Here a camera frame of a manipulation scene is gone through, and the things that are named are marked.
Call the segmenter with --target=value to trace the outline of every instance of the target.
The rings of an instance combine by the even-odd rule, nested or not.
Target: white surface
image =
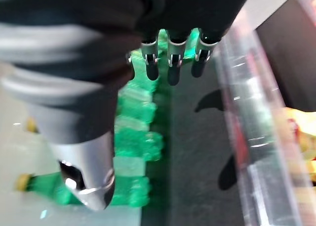
[[[285,1],[286,0],[248,0],[244,8],[247,10],[251,28],[257,28]]]

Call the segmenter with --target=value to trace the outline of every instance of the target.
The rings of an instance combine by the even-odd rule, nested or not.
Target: green plastic bottle
[[[149,131],[149,124],[130,116],[118,115],[115,117],[115,132],[120,131],[123,128],[130,128],[136,131]]]
[[[128,205],[142,207],[148,204],[150,190],[147,177],[116,176],[115,192],[111,205]],[[22,174],[18,178],[16,189],[19,191],[34,191],[50,198],[60,205],[82,204],[65,186],[60,172],[33,176]]]
[[[128,96],[118,98],[118,115],[129,116],[147,124],[153,121],[156,109],[156,105],[152,102],[140,101]]]
[[[162,147],[162,136],[155,132],[122,128],[115,133],[117,156],[141,157],[145,161],[157,161],[161,158]]]

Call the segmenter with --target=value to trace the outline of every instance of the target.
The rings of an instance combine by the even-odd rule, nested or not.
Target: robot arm
[[[190,30],[202,29],[195,58],[201,65],[245,0],[200,0],[194,8],[189,2],[0,0],[0,60],[16,66],[2,83],[25,101],[66,186],[92,210],[105,209],[115,189],[114,117],[118,90],[133,75],[130,51],[141,46],[148,77],[156,79],[156,37],[166,28],[168,80],[175,85]],[[186,21],[181,16],[190,10]]]

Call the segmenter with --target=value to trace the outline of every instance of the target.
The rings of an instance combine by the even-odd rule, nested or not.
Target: dark gray mat
[[[184,65],[170,87],[163,68],[152,130],[165,136],[166,148],[161,161],[147,165],[153,190],[142,226],[243,226],[214,63],[199,79],[190,69]]]

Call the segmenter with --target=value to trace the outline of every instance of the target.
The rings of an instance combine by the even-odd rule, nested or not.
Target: clear plastic container
[[[284,103],[242,10],[215,52],[247,226],[314,226],[316,198]]]

